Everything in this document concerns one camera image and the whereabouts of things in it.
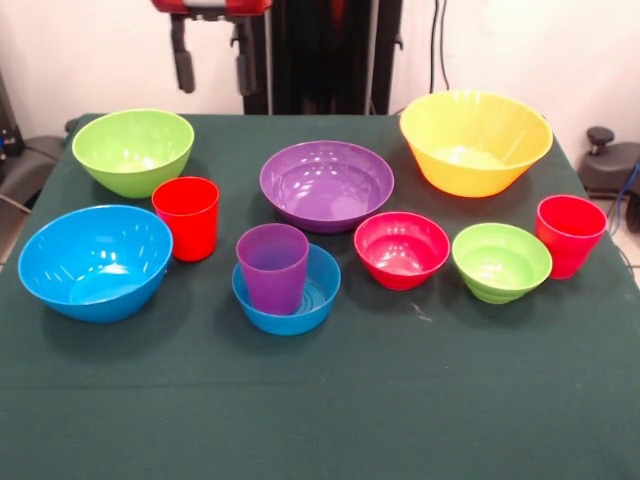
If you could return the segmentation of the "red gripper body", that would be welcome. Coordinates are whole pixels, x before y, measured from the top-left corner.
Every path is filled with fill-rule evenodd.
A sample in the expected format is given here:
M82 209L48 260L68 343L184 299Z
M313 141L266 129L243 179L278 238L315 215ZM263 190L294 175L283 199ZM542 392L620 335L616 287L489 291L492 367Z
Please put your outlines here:
M271 8L271 0L152 0L160 12L169 14L213 13L231 16L262 15Z

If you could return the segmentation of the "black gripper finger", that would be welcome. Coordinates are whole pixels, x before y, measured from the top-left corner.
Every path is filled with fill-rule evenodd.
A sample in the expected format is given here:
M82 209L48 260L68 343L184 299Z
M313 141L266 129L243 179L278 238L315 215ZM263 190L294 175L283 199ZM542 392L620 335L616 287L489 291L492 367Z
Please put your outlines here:
M255 66L254 36L249 17L239 17L234 27L234 41L238 45L236 59L238 88L241 95L253 95L258 89Z
M190 94L195 90L195 79L192 57L185 44L185 19L183 15L170 15L170 35L178 88Z

